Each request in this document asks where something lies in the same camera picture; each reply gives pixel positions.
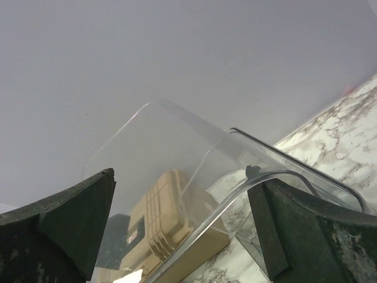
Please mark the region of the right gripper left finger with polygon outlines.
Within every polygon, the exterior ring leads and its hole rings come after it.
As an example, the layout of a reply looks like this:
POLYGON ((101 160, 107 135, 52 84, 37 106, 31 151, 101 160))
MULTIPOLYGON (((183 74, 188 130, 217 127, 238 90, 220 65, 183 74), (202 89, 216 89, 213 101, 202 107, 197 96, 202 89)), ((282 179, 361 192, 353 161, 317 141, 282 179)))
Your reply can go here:
POLYGON ((87 282, 115 191, 114 169, 1 214, 1 282, 87 282))

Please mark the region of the tan plastic toolbox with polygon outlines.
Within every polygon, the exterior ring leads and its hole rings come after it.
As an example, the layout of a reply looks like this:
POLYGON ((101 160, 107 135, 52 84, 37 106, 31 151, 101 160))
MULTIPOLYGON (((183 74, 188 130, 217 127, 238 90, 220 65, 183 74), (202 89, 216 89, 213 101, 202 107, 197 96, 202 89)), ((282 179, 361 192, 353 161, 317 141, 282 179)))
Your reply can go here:
POLYGON ((162 174, 128 215, 108 218, 93 282, 115 282, 135 271, 145 282, 218 205, 177 169, 162 174))

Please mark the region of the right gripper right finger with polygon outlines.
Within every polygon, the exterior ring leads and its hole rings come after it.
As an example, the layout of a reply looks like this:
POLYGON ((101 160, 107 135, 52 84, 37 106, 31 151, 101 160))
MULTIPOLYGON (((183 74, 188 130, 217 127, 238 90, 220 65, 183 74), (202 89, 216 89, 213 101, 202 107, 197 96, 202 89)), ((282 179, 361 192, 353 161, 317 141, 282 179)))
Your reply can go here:
POLYGON ((376 215, 272 178, 247 192, 246 251, 271 282, 375 282, 376 215))

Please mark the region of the clear acrylic makeup organizer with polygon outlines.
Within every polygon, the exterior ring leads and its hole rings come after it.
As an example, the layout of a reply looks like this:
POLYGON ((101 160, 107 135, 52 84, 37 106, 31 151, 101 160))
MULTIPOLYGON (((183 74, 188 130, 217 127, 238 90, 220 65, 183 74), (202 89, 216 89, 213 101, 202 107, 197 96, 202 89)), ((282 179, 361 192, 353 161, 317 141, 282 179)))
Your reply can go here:
MULTIPOLYGON (((106 167, 116 188, 109 217, 128 215, 166 171, 185 174, 186 192, 209 192, 218 205, 145 282, 266 282, 246 251, 247 192, 277 178, 302 191, 313 187, 330 203, 371 213, 350 187, 232 128, 222 130, 169 101, 144 105, 86 163, 83 177, 106 167)), ((135 271, 115 282, 141 282, 135 271)))

